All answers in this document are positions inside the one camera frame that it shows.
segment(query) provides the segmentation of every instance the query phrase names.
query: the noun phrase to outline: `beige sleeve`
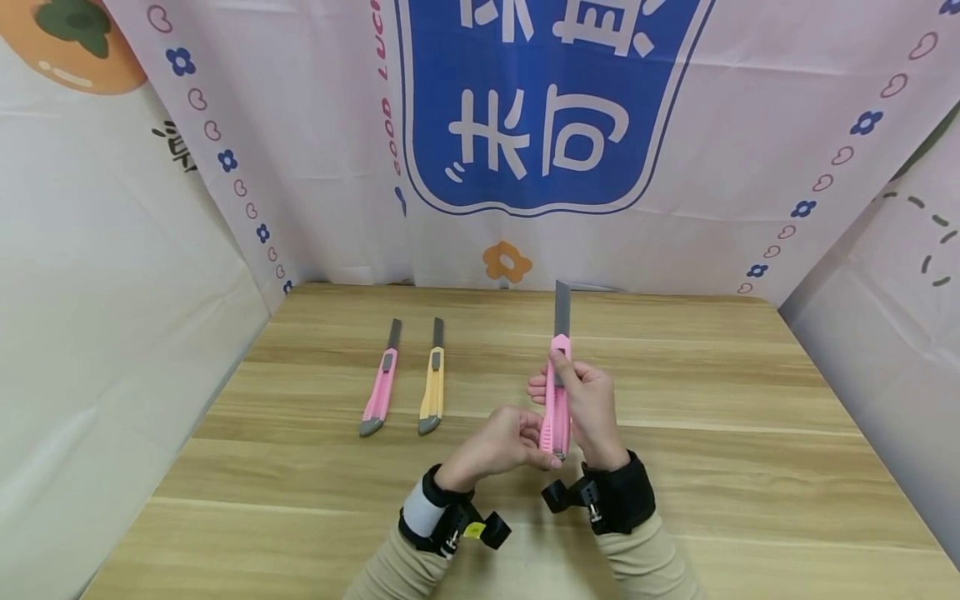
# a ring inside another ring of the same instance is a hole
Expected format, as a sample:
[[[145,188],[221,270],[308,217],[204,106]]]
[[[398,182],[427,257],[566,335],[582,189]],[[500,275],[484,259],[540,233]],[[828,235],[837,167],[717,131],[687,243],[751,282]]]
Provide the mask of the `beige sleeve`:
[[[654,513],[632,534],[597,536],[600,551],[613,569],[623,600],[703,600],[693,571]]]
[[[449,561],[420,552],[394,526],[344,600],[424,600],[446,573]]]

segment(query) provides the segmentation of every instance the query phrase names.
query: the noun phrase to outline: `fabric backdrop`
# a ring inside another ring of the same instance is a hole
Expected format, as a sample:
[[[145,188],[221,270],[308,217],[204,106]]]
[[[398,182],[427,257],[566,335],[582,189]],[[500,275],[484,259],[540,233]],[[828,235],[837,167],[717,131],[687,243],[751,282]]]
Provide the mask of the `fabric backdrop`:
[[[960,122],[950,121],[781,312],[960,565]]]
[[[960,97],[960,0],[109,0],[299,281],[787,298]]]
[[[119,28],[36,4],[0,1],[3,600],[77,598],[269,317]]]

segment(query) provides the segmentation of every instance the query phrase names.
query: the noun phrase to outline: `wooden table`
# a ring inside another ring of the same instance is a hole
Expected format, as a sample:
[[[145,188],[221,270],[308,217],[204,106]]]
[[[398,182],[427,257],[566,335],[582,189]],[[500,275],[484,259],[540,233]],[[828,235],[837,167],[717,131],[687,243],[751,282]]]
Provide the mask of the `wooden table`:
[[[361,440],[393,317],[390,416]],[[419,438],[434,317],[446,412]],[[339,599],[414,481],[491,410],[528,405],[552,326],[549,293],[298,287],[84,600]],[[956,569],[768,304],[574,293],[571,331],[574,355],[614,375],[624,438],[711,598],[960,598]],[[434,597],[616,597],[582,512],[546,510],[546,481],[481,484],[478,508],[514,533],[497,552],[465,543]]]

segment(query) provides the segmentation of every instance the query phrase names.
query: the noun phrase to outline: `yellow tag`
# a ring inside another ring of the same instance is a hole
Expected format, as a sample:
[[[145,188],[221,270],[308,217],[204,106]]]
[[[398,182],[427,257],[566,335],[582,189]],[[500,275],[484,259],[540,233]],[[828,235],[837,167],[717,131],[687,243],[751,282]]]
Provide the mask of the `yellow tag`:
[[[471,523],[467,526],[467,529],[464,530],[464,538],[474,538],[475,540],[479,540],[480,534],[482,534],[483,530],[486,528],[486,523]]]

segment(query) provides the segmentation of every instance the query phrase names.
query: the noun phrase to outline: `blue printed logo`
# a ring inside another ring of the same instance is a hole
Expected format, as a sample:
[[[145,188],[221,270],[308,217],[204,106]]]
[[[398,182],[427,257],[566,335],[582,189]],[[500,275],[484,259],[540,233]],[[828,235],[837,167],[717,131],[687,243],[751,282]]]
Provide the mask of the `blue printed logo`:
[[[413,189],[450,214],[635,203],[713,2],[396,0]]]

